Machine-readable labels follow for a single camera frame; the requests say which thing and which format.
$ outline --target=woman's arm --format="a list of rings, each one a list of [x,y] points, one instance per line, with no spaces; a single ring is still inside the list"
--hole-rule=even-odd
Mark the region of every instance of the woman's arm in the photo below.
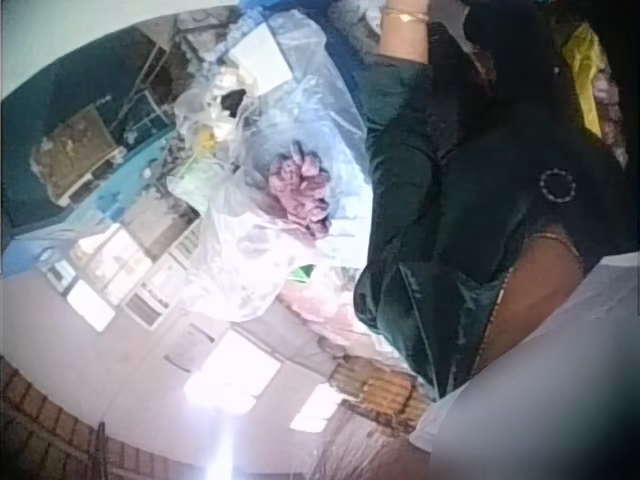
[[[435,162],[427,122],[431,71],[426,65],[424,12],[428,0],[387,1],[380,62],[371,67],[361,86],[374,194],[370,258],[378,257],[393,237],[422,214]],[[402,12],[417,16],[403,21]]]
[[[429,63],[428,0],[388,0],[382,11],[380,55]]]

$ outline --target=white paper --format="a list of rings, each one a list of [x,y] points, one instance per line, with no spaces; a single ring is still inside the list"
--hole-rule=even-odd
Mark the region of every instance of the white paper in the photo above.
[[[262,95],[293,78],[269,27],[263,23],[229,52],[231,59],[247,72]]]

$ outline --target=clear plastic bag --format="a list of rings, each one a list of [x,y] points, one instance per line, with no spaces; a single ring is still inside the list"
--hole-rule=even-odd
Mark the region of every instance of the clear plastic bag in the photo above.
[[[363,267],[371,224],[365,128],[324,50],[320,27],[297,11],[268,26],[293,80],[245,102],[231,142],[239,169],[212,192],[189,274],[187,305],[223,321],[260,316],[300,265]],[[293,141],[316,152],[331,182],[331,227],[314,241],[286,220],[268,191],[268,172]]]

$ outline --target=dark green blouse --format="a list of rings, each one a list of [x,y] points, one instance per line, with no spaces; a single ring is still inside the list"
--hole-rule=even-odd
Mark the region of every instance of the dark green blouse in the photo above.
[[[605,255],[634,250],[622,170],[588,131],[535,105],[514,105],[440,159],[430,136],[437,118],[429,66],[376,64],[361,89],[374,206],[355,309],[437,400],[469,380],[528,236],[560,226],[587,271]],[[545,195],[541,179],[553,169],[570,177],[545,180]],[[572,184],[571,200],[558,203]]]

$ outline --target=bangle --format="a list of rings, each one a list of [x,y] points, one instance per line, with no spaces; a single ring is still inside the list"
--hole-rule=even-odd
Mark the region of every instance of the bangle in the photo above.
[[[426,13],[412,12],[410,10],[402,10],[399,8],[384,7],[382,14],[398,17],[403,22],[429,22],[429,15]]]

